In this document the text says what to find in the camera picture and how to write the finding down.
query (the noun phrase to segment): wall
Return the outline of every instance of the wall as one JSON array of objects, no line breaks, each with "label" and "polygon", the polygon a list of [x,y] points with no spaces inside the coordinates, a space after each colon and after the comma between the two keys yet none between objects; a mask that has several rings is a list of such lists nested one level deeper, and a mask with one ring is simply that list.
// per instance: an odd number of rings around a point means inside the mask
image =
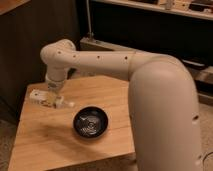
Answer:
[{"label": "wall", "polygon": [[62,38],[78,45],[75,0],[31,0],[0,16],[0,119],[19,118],[26,86],[44,81],[40,49]]}]

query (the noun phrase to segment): metal bar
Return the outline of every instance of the metal bar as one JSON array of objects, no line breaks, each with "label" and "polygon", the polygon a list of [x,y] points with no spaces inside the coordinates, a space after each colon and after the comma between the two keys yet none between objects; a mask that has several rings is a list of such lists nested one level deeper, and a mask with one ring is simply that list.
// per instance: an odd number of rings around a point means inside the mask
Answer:
[{"label": "metal bar", "polygon": [[87,5],[87,21],[88,21],[88,29],[89,29],[89,32],[88,32],[88,37],[90,40],[93,40],[93,32],[92,32],[92,22],[91,22],[91,13],[90,13],[90,1],[89,0],[86,0],[86,5]]}]

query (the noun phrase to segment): wood grain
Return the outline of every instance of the wood grain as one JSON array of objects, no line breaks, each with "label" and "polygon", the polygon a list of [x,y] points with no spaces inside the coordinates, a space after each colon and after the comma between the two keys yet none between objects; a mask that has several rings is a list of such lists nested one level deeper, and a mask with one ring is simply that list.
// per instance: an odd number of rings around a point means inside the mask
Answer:
[{"label": "wood grain", "polygon": [[[72,108],[51,109],[29,101],[27,89],[9,171],[50,170],[134,152],[130,128],[128,83],[104,76],[67,81],[61,94]],[[86,106],[98,106],[108,115],[109,126],[99,138],[85,140],[72,129],[75,114]]]},{"label": "wood grain", "polygon": [[30,0],[1,0],[0,2],[0,15],[8,12]]}]

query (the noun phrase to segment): shelf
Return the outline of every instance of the shelf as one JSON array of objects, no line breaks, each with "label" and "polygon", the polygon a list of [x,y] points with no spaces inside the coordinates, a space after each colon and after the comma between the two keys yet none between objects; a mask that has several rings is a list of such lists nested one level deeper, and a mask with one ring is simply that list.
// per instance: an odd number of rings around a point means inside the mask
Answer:
[{"label": "shelf", "polygon": [[192,10],[186,11],[186,10],[174,9],[174,8],[165,9],[165,5],[154,5],[154,4],[134,2],[129,0],[92,0],[92,1],[213,21],[213,14],[209,14],[205,12],[195,12]]}]

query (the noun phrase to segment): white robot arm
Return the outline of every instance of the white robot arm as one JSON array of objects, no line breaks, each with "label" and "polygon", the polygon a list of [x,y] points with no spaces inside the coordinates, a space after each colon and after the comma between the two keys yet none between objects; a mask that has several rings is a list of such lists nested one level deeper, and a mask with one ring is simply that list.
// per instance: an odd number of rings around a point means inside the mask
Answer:
[{"label": "white robot arm", "polygon": [[50,90],[69,68],[128,80],[129,113],[139,171],[202,171],[198,99],[191,75],[176,58],[148,52],[76,51],[69,40],[45,46]]}]

